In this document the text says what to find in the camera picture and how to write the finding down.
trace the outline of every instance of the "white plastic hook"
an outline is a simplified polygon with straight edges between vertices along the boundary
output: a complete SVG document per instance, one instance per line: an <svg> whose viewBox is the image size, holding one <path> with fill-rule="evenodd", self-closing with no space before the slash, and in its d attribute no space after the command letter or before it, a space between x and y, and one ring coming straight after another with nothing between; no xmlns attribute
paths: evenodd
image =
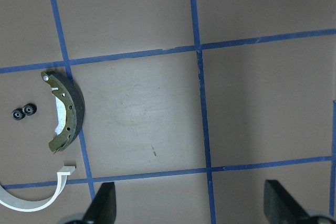
<svg viewBox="0 0 336 224"><path fill-rule="evenodd" d="M57 172L57 187L53 196L48 199L40 201L28 201L14 197L8 193L2 186L0 186L0 204L10 209L21 212L35 212L42 210L53 203L57 196L63 191L67 178L75 171L74 166L63 166L61 170Z"/></svg>

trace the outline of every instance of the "curved brake shoe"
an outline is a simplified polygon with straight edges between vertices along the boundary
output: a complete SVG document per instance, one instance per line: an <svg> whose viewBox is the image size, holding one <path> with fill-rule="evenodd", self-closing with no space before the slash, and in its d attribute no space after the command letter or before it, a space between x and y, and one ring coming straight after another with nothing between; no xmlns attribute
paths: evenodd
<svg viewBox="0 0 336 224"><path fill-rule="evenodd" d="M74 85L62 74L43 71L41 76L56 99L57 136L49 142L50 150L55 153L63 151L78 136L84 120L84 104Z"/></svg>

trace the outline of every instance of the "small black wheel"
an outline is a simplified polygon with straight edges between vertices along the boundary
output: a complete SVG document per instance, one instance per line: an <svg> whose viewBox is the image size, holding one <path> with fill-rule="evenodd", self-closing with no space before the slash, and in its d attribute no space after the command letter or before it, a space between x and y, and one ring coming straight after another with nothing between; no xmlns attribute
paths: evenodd
<svg viewBox="0 0 336 224"><path fill-rule="evenodd" d="M23 113L25 113L26 115L33 115L36 113L36 105L29 103L23 106L22 111Z"/></svg>
<svg viewBox="0 0 336 224"><path fill-rule="evenodd" d="M12 111L12 116L15 120L19 121L24 118L26 115L22 112L22 109L16 109Z"/></svg>

